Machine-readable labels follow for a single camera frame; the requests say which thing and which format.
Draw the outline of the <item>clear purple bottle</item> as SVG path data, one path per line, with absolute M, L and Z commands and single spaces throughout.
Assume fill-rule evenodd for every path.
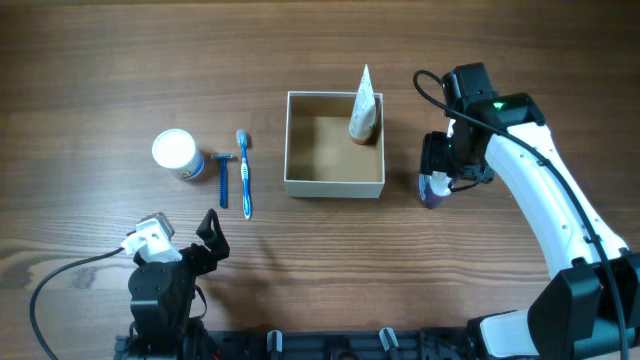
M 431 175 L 420 174 L 418 188 L 420 199 L 428 209 L 437 208 L 451 194 L 451 178 L 446 173 L 434 171 Z

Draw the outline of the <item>blue disposable razor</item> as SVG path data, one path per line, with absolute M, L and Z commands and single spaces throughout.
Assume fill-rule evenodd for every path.
M 211 156 L 212 160 L 219 163 L 219 204 L 220 207 L 226 209 L 228 207 L 228 172 L 227 163 L 234 159 L 230 153 L 216 153 Z

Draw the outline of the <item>cotton swab tub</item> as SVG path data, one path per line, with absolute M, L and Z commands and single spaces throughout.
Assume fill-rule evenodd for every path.
M 182 129 L 160 133 L 152 144 L 152 157 L 180 180 L 191 180 L 204 169 L 204 156 L 193 136 Z

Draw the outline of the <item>blue white toothbrush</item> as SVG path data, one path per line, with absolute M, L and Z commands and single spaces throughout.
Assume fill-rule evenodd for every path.
M 236 132 L 237 144 L 241 149 L 241 180 L 243 186 L 243 213 L 249 220 L 252 216 L 252 203 L 250 193 L 250 169 L 247 159 L 248 136 L 245 130 L 238 129 Z

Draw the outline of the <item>white cream tube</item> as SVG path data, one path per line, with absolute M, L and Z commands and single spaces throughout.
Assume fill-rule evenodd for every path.
M 366 144 L 373 134 L 375 124 L 376 100 L 369 68 L 365 65 L 349 122 L 348 130 L 352 141 Z

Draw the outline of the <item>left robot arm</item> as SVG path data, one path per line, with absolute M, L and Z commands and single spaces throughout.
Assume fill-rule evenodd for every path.
M 196 230 L 200 244 L 178 250 L 175 230 L 164 213 L 141 219 L 121 243 L 138 268 L 128 281 L 134 321 L 116 339 L 116 359 L 220 359 L 222 350 L 203 324 L 191 316 L 192 302 L 204 296 L 196 279 L 217 269 L 230 248 L 217 213 L 210 209 Z

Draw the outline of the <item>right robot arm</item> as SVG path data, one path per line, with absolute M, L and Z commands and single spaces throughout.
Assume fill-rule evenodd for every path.
M 500 178 L 543 253 L 550 281 L 525 310 L 472 319 L 469 359 L 627 358 L 639 344 L 639 255 L 613 232 L 563 163 L 531 96 L 498 94 L 481 63 L 439 77 L 444 132 L 423 140 L 427 208 Z

